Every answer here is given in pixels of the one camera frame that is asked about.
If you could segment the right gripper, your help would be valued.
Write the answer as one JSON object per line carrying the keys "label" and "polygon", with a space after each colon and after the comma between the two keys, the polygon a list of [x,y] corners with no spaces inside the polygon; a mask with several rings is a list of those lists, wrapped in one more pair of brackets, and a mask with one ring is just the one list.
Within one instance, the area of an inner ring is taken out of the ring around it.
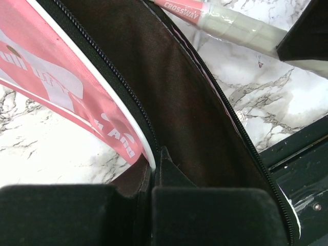
{"label": "right gripper", "polygon": [[276,46],[280,61],[327,61],[327,0],[311,0]]}

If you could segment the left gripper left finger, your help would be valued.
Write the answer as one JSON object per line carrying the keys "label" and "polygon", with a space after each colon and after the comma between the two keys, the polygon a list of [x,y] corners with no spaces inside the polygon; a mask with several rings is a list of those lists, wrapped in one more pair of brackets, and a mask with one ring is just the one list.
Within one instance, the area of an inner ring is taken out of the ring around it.
{"label": "left gripper left finger", "polygon": [[1,245],[143,245],[151,169],[109,184],[1,188]]}

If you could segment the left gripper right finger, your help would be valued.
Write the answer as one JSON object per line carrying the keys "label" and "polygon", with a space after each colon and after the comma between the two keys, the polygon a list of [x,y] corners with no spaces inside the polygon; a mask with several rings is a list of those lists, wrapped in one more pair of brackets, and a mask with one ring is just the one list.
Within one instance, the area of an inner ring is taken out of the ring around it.
{"label": "left gripper right finger", "polygon": [[152,245],[287,245],[270,195],[253,188],[198,188],[160,152],[152,190]]}

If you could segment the pink racket bag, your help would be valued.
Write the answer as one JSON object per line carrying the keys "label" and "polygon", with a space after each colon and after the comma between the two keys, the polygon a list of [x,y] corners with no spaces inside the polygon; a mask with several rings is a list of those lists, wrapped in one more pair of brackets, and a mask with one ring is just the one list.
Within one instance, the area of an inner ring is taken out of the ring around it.
{"label": "pink racket bag", "polygon": [[146,1],[1,1],[1,84],[151,169],[143,245],[152,245],[160,152],[198,188],[267,192],[288,237],[288,200],[191,43]]}

